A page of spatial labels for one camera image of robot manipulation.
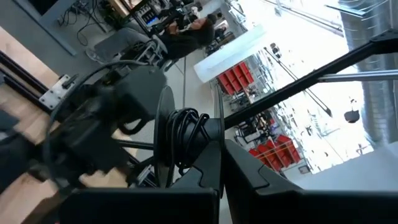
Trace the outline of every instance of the wooden table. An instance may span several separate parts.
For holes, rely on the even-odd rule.
[[[130,6],[129,9],[127,9],[122,1],[126,2],[127,5]],[[111,4],[111,6],[118,12],[118,14],[121,17],[126,17],[130,14],[129,10],[133,9],[134,6],[138,5],[138,3],[141,2],[141,0],[108,0],[108,2]]]
[[[29,52],[15,38],[0,27],[0,50],[31,73],[47,87],[51,87],[58,80],[58,75]],[[17,92],[6,85],[0,86],[0,109],[20,119],[15,127],[25,137],[34,143],[44,138],[44,129],[48,115],[38,109],[31,102],[21,97]],[[130,140],[117,130],[114,138]],[[134,156],[135,149],[128,149]],[[107,175],[95,174],[91,177],[82,177],[82,181],[91,187],[126,187],[125,176],[113,169]],[[51,197],[56,192],[53,183],[47,180],[39,182],[29,174],[20,176],[12,185],[0,195],[0,222],[4,224],[21,223],[40,201]]]

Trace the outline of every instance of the metal plate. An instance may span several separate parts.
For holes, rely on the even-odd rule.
[[[158,187],[170,187],[174,175],[174,152],[166,140],[166,125],[169,115],[175,110],[173,91],[166,86],[160,94],[155,117],[154,169]]]
[[[70,77],[68,75],[63,75],[62,78],[59,79],[58,82],[54,84],[54,86],[51,87],[49,91],[45,92],[42,97],[39,98],[40,102],[48,109],[54,109],[58,105],[60,100],[65,96],[65,94],[68,93],[68,90],[70,90],[75,85],[75,82],[72,82],[69,88],[64,89],[62,87],[62,84],[64,84],[69,79]]]
[[[220,88],[217,86],[214,91],[214,118],[219,119],[219,132],[220,132],[220,146],[225,147],[225,125],[224,125],[224,104],[223,95]]]

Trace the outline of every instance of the metal rod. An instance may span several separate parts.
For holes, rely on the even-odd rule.
[[[321,83],[326,82],[370,82],[383,80],[398,80],[398,69],[372,72],[359,72],[352,74],[329,74],[318,79]]]
[[[300,93],[301,91],[317,84],[319,82],[318,79],[326,74],[338,73],[343,69],[368,58],[376,53],[377,47],[378,45],[374,42],[364,44],[363,46],[348,52],[347,54],[322,66],[321,68],[310,72],[308,75],[286,85],[280,90],[271,93],[263,99],[251,104],[247,108],[228,116],[225,118],[225,129],[232,128],[233,126],[238,125],[240,122],[245,121],[256,114],[288,99],[289,97],[294,96],[297,93]]]
[[[39,93],[44,94],[49,90],[43,83],[39,82],[33,75],[9,58],[3,51],[0,51],[0,63],[5,65],[10,71],[15,73]]]
[[[116,139],[118,144],[121,147],[130,147],[134,149],[146,149],[146,150],[154,150],[154,145],[146,142],[135,142],[135,141],[126,141],[126,140],[118,140]]]
[[[32,91],[30,91],[28,88],[26,88],[26,86],[21,85],[18,80],[16,80],[12,75],[8,74],[6,71],[4,71],[2,68],[0,68],[0,72],[2,72],[4,74],[4,82],[6,83],[6,85],[8,85],[9,87],[11,87],[13,90],[17,91],[19,94],[21,94],[24,98],[26,98],[27,100],[29,100],[31,103],[33,103],[34,105],[36,105],[38,108],[40,108],[42,111],[50,114],[51,111],[44,106],[44,104],[42,104],[39,101],[39,97],[33,93]]]
[[[295,81],[298,80],[299,78],[284,64],[282,63],[274,54],[270,53],[267,49],[264,48],[264,50],[270,55],[280,67],[282,67],[285,72],[290,75]],[[305,93],[309,95],[309,97],[330,117],[332,117],[332,112],[331,109],[321,100],[319,97],[314,94],[311,90],[304,90]]]
[[[134,156],[129,155],[129,162],[132,165],[136,165],[139,164],[140,162],[138,161],[138,159],[136,159]],[[147,175],[147,177],[144,179],[143,183],[147,186],[147,187],[156,187],[155,184],[155,174],[151,171],[149,172],[149,174]]]
[[[153,165],[154,162],[155,162],[155,158],[154,158],[153,156],[151,156],[150,158],[145,159],[145,160],[143,160],[143,161],[137,163],[137,164],[135,165],[135,167],[137,167],[137,166],[139,166],[139,167],[146,167],[146,166],[149,166],[149,165]]]

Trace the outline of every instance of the white panel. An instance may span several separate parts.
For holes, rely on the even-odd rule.
[[[203,9],[200,12],[200,17],[206,17],[208,14],[217,11],[221,7],[222,3],[222,0],[211,0],[206,4],[202,3]]]
[[[262,25],[247,31],[194,66],[199,79],[205,83],[256,53],[266,45],[266,31]]]

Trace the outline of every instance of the workbench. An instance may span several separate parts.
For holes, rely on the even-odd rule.
[[[126,8],[125,6],[124,6],[124,4],[122,3],[122,1],[125,1],[125,0],[108,0],[108,2],[110,3],[110,5],[114,8],[114,10],[116,11],[116,12],[118,12],[118,14],[121,16],[121,17],[126,17],[126,16],[128,16],[129,14],[130,14],[130,10],[132,9],[132,7],[133,7],[133,5],[132,5],[132,3],[130,3],[129,1],[126,1],[126,3],[128,4],[128,5],[130,5],[131,6],[131,8]],[[134,2],[137,2],[136,4],[138,4],[139,2],[140,2],[141,0],[134,0]]]
[[[1,27],[0,39],[0,50],[38,81],[48,88],[58,81],[56,73]],[[19,119],[19,123],[14,128],[31,142],[38,144],[43,140],[49,116],[6,85],[0,86],[0,109]],[[123,135],[119,130],[113,134],[113,137],[130,140],[129,136]],[[133,156],[136,154],[135,149],[127,151]],[[90,177],[81,177],[81,180],[90,187],[127,187],[125,176],[116,169],[107,175],[95,174]],[[20,176],[0,195],[1,223],[22,223],[43,199],[53,196],[56,191],[49,180],[40,182],[29,174]]]

